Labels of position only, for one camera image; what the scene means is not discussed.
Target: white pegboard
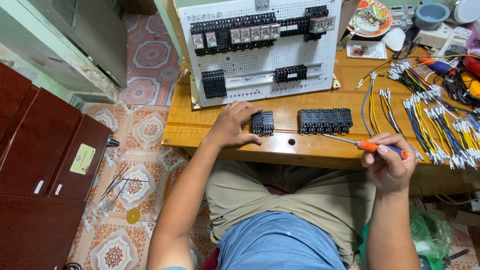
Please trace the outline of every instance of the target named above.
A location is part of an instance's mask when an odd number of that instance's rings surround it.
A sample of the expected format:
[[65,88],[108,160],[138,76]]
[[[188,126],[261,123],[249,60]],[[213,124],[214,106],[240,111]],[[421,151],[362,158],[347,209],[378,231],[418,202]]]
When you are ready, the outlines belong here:
[[[268,12],[275,12],[276,19],[283,20],[303,17],[305,8],[322,5],[327,5],[329,16],[336,17],[335,30],[327,31],[317,41],[304,42],[303,35],[297,35],[280,37],[269,48],[230,51],[201,57],[197,57],[195,54],[190,23]],[[188,53],[192,62],[192,73],[195,77],[202,107],[227,104],[235,100],[254,100],[330,89],[333,79],[340,9],[341,0],[270,0],[269,9],[261,11],[256,11],[255,0],[234,0],[179,8],[180,22],[185,33]],[[221,98],[207,99],[205,97],[201,72],[223,69],[225,78],[228,80],[229,77],[273,71],[276,68],[300,64],[321,64],[319,67],[320,75],[309,76],[306,80],[296,82],[266,83],[231,88],[227,89],[227,96]]]

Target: plate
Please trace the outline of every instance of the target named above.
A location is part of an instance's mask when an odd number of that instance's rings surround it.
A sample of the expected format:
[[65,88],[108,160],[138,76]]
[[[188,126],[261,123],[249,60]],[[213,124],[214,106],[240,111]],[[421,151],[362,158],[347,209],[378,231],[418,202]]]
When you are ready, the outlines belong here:
[[350,31],[355,30],[355,34],[360,37],[378,37],[385,34],[388,30],[390,30],[390,27],[392,26],[392,13],[384,4],[380,3],[377,0],[361,0],[355,14],[368,7],[373,7],[378,10],[380,14],[387,19],[386,23],[375,27],[363,22],[361,18],[357,17],[355,22],[350,21],[348,29]]

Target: blue wire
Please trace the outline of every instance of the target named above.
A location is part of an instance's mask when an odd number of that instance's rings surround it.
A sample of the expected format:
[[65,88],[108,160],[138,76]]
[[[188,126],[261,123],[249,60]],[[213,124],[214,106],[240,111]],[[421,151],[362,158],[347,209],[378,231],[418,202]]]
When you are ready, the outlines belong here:
[[363,111],[363,108],[365,107],[365,102],[367,101],[367,97],[370,94],[370,92],[372,91],[372,89],[373,89],[373,79],[370,79],[370,88],[368,89],[368,92],[365,95],[365,99],[363,100],[363,103],[361,105],[361,117],[363,119],[363,124],[367,128],[368,135],[370,135],[370,137],[372,137],[372,133],[370,132],[370,129],[367,126],[367,122],[365,121],[365,112]]

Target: man's right hand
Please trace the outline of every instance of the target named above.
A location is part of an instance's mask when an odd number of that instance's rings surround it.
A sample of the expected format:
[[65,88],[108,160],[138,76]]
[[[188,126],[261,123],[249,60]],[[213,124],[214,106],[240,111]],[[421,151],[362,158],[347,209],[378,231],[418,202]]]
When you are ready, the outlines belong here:
[[[410,177],[415,170],[415,150],[400,134],[382,132],[372,137],[369,142],[378,144],[378,155],[364,151],[362,165],[368,168],[371,181],[380,189],[389,193],[408,192]],[[386,147],[395,146],[407,153],[406,160]]]

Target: orange screwdriver handle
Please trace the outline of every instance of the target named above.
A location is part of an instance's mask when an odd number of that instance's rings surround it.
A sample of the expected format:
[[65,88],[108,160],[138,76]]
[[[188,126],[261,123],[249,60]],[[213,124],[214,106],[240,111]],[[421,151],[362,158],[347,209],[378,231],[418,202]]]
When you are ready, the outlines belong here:
[[[387,147],[393,150],[395,153],[397,153],[402,158],[402,160],[406,160],[408,158],[408,155],[405,151],[400,150],[393,146],[387,146]],[[375,153],[377,151],[377,148],[378,148],[378,145],[371,142],[367,142],[365,140],[360,140],[359,145],[357,146],[358,150],[365,150],[372,153]]]

